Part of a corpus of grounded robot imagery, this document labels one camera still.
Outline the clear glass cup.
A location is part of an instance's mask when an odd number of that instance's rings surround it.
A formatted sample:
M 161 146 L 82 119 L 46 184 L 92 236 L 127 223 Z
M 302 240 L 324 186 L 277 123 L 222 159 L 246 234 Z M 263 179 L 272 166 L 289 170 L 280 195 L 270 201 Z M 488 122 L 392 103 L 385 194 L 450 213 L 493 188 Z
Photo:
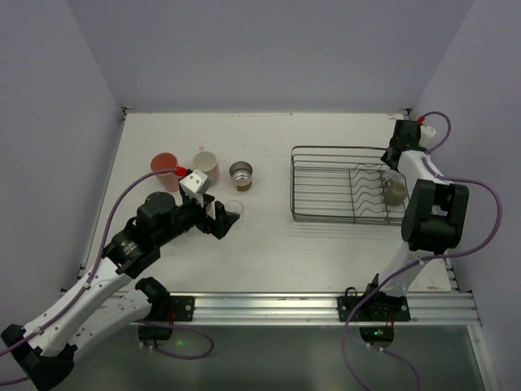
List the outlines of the clear glass cup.
M 382 177 L 385 183 L 388 182 L 402 182 L 402 175 L 395 170 L 387 169 L 382 172 Z
M 234 223 L 232 228 L 235 231 L 241 230 L 243 227 L 244 205 L 238 200 L 231 200 L 225 204 L 225 209 L 227 212 L 238 214 L 239 219 Z

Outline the steel cup with brown band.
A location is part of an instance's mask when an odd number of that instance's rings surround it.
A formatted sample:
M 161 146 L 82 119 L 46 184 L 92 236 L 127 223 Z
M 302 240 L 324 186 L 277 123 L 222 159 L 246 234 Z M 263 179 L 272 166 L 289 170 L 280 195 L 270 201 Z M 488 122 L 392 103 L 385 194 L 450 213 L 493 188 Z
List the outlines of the steel cup with brown band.
M 234 162 L 229 168 L 229 174 L 237 191 L 248 191 L 252 187 L 253 168 L 246 161 Z

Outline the olive ceramic cup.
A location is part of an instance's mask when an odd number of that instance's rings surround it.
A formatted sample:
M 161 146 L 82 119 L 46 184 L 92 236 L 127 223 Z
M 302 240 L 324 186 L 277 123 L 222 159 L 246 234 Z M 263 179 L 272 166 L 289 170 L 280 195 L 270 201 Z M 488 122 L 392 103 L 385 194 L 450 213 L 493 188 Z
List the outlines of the olive ceramic cup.
M 403 204 L 408 196 L 407 186 L 402 182 L 388 181 L 384 190 L 384 199 L 388 205 Z

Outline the pink plastic tumbler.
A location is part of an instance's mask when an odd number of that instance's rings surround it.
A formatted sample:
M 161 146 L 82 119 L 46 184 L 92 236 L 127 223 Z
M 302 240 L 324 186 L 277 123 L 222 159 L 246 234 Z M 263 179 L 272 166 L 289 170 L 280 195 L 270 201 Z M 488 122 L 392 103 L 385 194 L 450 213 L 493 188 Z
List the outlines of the pink plastic tumbler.
M 151 171 L 157 172 L 156 178 L 162 186 L 170 192 L 179 190 L 178 176 L 174 172 L 177 168 L 177 157 L 168 152 L 162 152 L 151 160 Z

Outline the pink ceramic mug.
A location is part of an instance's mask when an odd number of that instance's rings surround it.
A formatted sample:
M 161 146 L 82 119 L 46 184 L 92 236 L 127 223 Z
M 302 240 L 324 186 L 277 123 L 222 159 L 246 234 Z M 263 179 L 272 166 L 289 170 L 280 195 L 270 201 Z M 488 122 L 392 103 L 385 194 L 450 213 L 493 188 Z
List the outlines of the pink ceramic mug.
M 217 185 L 220 170 L 215 154 L 209 151 L 200 151 L 193 157 L 192 165 L 211 179 L 213 187 Z

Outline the beige plastic tumbler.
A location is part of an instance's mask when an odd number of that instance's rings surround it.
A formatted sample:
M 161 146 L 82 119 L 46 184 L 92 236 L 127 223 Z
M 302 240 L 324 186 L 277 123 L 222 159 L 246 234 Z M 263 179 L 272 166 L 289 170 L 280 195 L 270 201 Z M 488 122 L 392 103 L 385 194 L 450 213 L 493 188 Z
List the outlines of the beige plastic tumbler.
M 206 213 L 207 215 L 215 220 L 216 219 L 216 212 L 215 212 L 215 204 L 214 203 L 210 203 L 206 206 Z

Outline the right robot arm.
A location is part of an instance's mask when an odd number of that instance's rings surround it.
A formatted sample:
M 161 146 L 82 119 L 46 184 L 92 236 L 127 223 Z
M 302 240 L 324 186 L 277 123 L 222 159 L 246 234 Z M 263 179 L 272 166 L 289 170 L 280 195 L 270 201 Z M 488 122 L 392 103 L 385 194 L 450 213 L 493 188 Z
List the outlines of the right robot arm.
M 367 285 L 370 297 L 405 297 L 427 263 L 456 248 L 462 238 L 469 189 L 427 167 L 431 158 L 421 138 L 417 121 L 398 120 L 381 158 L 405 179 L 409 201 L 401 223 L 402 244 Z

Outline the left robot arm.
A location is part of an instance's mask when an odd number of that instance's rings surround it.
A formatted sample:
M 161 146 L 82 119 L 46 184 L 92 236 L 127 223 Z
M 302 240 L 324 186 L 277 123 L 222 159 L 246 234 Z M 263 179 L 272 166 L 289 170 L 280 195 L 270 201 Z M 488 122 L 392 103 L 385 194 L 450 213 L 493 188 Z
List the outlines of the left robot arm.
M 87 346 L 165 309 L 168 290 L 156 279 L 140 276 L 160 259 L 162 246 L 192 228 L 222 239 L 240 218 L 211 195 L 182 199 L 176 204 L 167 192 L 150 194 L 58 301 L 33 321 L 2 331 L 6 351 L 37 389 L 62 383 Z

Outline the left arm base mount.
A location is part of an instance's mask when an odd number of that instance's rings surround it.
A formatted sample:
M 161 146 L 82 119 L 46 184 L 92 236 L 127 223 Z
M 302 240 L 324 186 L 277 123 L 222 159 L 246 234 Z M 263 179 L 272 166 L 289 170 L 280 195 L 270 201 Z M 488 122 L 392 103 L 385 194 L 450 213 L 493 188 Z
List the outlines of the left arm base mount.
M 193 296 L 171 296 L 167 305 L 167 320 L 171 323 L 188 323 L 194 318 L 195 298 Z

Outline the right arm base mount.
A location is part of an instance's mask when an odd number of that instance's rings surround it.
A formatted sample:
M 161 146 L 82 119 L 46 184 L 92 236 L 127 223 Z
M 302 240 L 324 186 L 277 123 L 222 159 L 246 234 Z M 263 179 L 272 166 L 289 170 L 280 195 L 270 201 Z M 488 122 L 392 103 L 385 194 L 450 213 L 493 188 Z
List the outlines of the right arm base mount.
M 336 298 L 337 313 L 340 322 L 348 319 L 352 310 L 363 300 L 365 295 L 358 295 L 354 287 L 349 287 L 344 294 Z M 378 292 L 363 304 L 353 315 L 353 322 L 409 322 L 411 315 L 406 297 L 390 297 Z

